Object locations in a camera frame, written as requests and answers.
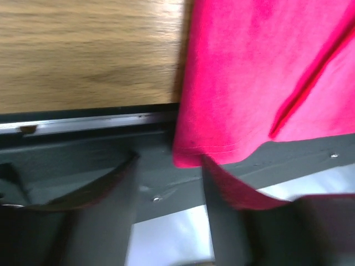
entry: wooden desk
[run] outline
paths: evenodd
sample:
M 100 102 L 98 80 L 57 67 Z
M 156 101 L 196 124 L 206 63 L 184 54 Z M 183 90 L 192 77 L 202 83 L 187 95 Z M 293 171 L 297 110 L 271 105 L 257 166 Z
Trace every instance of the wooden desk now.
M 192 0 L 1 0 L 0 113 L 179 101 Z

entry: floor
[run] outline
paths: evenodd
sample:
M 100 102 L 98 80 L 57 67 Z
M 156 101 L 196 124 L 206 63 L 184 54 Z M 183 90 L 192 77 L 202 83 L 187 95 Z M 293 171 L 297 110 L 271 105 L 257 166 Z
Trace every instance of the floor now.
M 301 195 L 354 193 L 355 164 L 303 176 L 259 189 L 270 196 L 293 200 Z M 214 260 L 205 206 L 136 223 L 127 266 L 178 266 Z

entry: wood grain surface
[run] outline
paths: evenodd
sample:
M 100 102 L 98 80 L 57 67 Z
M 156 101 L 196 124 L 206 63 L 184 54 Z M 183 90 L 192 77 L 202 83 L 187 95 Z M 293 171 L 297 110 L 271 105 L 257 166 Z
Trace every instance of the wood grain surface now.
M 179 101 L 192 0 L 0 0 L 0 113 Z

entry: white floor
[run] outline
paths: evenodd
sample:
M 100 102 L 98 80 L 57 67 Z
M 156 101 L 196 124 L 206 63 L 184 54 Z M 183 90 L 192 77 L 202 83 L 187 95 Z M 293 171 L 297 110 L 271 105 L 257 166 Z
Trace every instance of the white floor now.
M 284 200 L 301 195 L 355 192 L 355 164 L 336 167 L 259 191 Z M 133 226 L 126 266 L 178 266 L 213 260 L 205 206 Z

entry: metal strip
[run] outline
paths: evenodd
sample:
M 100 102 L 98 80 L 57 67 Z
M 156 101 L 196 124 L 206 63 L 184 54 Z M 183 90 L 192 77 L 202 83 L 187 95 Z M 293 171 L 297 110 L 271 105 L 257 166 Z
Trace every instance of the metal strip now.
M 160 122 L 174 121 L 177 117 L 176 111 L 169 112 L 146 112 L 128 115 L 108 115 L 80 117 L 72 119 L 56 119 L 27 121 L 0 124 L 0 134 L 13 134 L 23 132 L 25 127 L 33 128 L 31 135 L 46 135 L 59 132 L 73 132 L 90 129 L 105 129 L 110 127 L 133 126 L 156 124 Z

